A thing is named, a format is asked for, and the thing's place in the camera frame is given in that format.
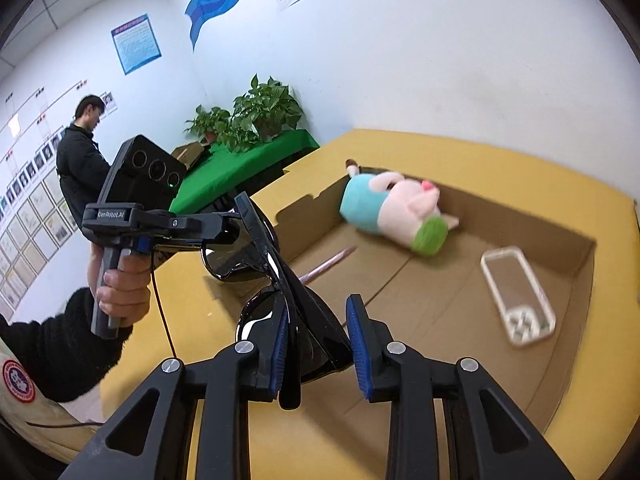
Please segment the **stuffed bunny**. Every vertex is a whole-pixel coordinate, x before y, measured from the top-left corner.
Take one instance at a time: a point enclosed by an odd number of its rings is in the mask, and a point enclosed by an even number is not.
[[[432,256],[440,250],[458,219],[438,209],[440,191],[428,180],[419,182],[395,171],[361,174],[347,160],[347,183],[340,214],[350,224],[383,235],[418,254]]]

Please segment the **metal screw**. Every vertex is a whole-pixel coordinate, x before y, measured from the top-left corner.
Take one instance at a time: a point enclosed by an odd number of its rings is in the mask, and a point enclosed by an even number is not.
[[[386,349],[390,354],[403,354],[406,350],[406,346],[404,346],[404,343],[399,341],[392,341],[386,346]]]
[[[239,354],[248,354],[251,350],[254,349],[254,344],[251,341],[238,341],[234,349]]]
[[[175,372],[178,368],[180,368],[180,361],[178,359],[166,359],[162,362],[162,371],[165,374],[170,374],[171,372]]]
[[[460,366],[465,372],[475,372],[478,370],[478,361],[472,359],[471,357],[465,357],[460,361]]]

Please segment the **black sunglasses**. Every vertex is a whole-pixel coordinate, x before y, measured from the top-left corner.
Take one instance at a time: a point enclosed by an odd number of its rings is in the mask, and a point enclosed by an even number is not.
[[[234,243],[207,244],[202,250],[204,264],[223,282],[270,279],[244,306],[236,340],[247,339],[275,310],[286,309],[289,329],[279,401],[284,409],[295,409],[300,405],[301,384],[353,364],[349,339],[328,305],[283,261],[273,225],[246,193],[236,197],[236,208],[225,222]]]

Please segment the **hand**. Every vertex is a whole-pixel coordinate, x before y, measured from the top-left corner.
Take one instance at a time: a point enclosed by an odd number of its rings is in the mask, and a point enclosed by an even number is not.
[[[91,244],[87,270],[89,288],[105,314],[121,318],[121,327],[131,326],[149,312],[151,293],[147,285],[151,280],[151,258],[140,254],[121,256],[118,269],[107,270],[105,285],[98,287],[103,253],[102,247]]]

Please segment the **black sleeve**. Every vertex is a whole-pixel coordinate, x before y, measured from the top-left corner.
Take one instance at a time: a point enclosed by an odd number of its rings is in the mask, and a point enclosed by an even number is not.
[[[42,323],[13,323],[0,316],[0,338],[39,387],[55,402],[68,402],[87,393],[119,361],[131,328],[117,339],[94,335],[91,318],[94,297],[89,288],[71,296],[64,313]]]
[[[91,140],[83,135],[68,147],[66,163],[78,182],[98,193],[111,169]]]

